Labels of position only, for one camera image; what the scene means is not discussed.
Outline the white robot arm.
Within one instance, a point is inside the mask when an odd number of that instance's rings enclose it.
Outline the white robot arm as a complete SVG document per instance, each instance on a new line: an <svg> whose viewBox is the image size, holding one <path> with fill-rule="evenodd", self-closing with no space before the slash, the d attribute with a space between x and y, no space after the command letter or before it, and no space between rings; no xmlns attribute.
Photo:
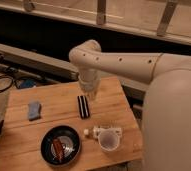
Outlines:
<svg viewBox="0 0 191 171"><path fill-rule="evenodd" d="M99 70L148 85L142 110L143 171L191 171L191 56L105 53L95 40L69 52L86 93Z"/></svg>

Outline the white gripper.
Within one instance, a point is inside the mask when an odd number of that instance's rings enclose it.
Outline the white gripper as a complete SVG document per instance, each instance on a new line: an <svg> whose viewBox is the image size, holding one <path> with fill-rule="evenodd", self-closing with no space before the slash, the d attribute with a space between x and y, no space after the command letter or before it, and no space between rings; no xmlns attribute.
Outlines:
<svg viewBox="0 0 191 171"><path fill-rule="evenodd" d="M93 77L92 79L85 80L79 76L79 85L83 92L86 93L86 96L89 100L95 100L97 95L97 88L99 85L98 77Z"/></svg>

